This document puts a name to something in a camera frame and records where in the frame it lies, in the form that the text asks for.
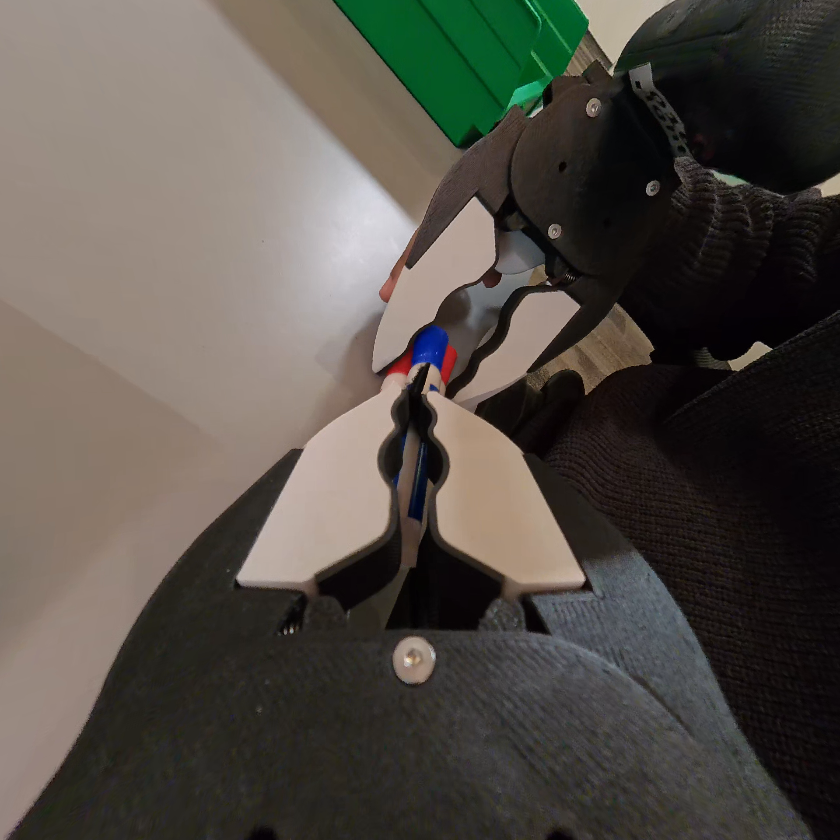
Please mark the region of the blue dry-erase marker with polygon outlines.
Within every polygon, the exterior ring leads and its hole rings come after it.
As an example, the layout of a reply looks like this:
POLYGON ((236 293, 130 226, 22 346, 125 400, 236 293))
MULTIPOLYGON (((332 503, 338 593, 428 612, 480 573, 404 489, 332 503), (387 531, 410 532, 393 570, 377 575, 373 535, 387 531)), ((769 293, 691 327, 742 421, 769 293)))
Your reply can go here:
POLYGON ((440 367, 448 346, 446 331, 429 326, 413 342, 413 366, 408 375, 408 425, 403 436, 402 466, 395 480, 401 531, 401 566, 416 565, 424 535, 427 497, 428 447, 423 436, 421 410, 424 396, 439 392, 442 386, 440 367))

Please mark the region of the person's right hand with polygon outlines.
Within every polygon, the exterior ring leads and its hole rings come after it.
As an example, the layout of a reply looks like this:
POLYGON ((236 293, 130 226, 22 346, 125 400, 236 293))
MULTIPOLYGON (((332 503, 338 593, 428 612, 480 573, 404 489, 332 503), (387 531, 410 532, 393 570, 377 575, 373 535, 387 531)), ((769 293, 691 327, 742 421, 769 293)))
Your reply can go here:
POLYGON ((415 230, 415 232, 413 233, 413 235, 409 239, 408 243, 406 244, 406 246, 404 248, 404 251, 402 252, 400 257, 398 258, 398 260, 395 262, 389 276, 386 278, 384 284, 382 285, 382 287, 379 290, 379 297, 385 303, 387 303, 392 297, 392 294, 393 294, 394 288, 396 286, 396 283, 399 280, 400 275, 402 274, 403 269, 406 266, 407 259, 412 252, 412 249, 413 249, 415 241, 416 241, 416 237, 417 237, 417 230, 415 230))

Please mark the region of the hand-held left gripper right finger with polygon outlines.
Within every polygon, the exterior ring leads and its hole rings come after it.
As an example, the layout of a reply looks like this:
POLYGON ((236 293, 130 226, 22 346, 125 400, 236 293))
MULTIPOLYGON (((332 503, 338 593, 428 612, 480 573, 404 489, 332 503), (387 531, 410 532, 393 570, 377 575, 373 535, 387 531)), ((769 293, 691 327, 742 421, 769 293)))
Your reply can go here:
POLYGON ((427 396, 433 492, 428 526, 446 553, 500 583, 507 599, 579 590, 585 573, 524 453, 484 419, 427 396))

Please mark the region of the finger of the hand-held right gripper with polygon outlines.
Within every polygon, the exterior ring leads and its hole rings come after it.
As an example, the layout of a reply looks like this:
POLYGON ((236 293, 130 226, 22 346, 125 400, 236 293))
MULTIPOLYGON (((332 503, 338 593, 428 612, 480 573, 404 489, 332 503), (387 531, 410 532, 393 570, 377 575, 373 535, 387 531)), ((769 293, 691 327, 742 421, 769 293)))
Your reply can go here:
POLYGON ((523 378, 579 311, 567 292, 550 286, 516 289, 496 327, 451 382, 449 398, 479 404, 523 378))
POLYGON ((474 196, 423 255, 404 267, 374 338, 372 371, 379 374, 401 357, 445 299, 475 285, 496 262, 495 221, 474 196))

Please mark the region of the green plastic bin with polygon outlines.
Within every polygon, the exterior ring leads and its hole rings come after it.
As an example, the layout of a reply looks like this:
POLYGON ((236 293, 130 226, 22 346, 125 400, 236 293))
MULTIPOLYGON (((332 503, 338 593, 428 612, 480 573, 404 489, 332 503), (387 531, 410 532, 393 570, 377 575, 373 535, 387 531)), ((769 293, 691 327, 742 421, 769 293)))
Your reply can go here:
POLYGON ((574 1, 336 1, 435 121, 466 149, 568 69, 589 20, 574 1))

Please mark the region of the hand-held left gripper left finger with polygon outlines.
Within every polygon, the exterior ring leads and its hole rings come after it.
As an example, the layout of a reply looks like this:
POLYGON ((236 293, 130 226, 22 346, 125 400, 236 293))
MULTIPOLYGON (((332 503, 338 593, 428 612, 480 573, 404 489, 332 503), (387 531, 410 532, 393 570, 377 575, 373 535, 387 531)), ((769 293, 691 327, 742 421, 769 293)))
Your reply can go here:
POLYGON ((366 599, 400 567, 402 392, 379 392, 300 452, 242 565, 243 588, 366 599))

